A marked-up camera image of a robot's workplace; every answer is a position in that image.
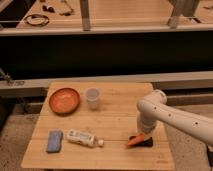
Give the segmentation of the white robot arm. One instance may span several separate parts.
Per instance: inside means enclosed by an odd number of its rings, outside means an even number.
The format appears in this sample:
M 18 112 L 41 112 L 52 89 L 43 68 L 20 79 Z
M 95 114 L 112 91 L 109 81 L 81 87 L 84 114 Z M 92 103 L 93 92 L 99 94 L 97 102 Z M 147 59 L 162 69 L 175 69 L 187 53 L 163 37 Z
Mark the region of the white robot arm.
M 213 119 L 167 106 L 167 96 L 161 90 L 153 90 L 137 103 L 138 132 L 150 135 L 157 121 L 166 123 L 204 143 L 213 146 Z

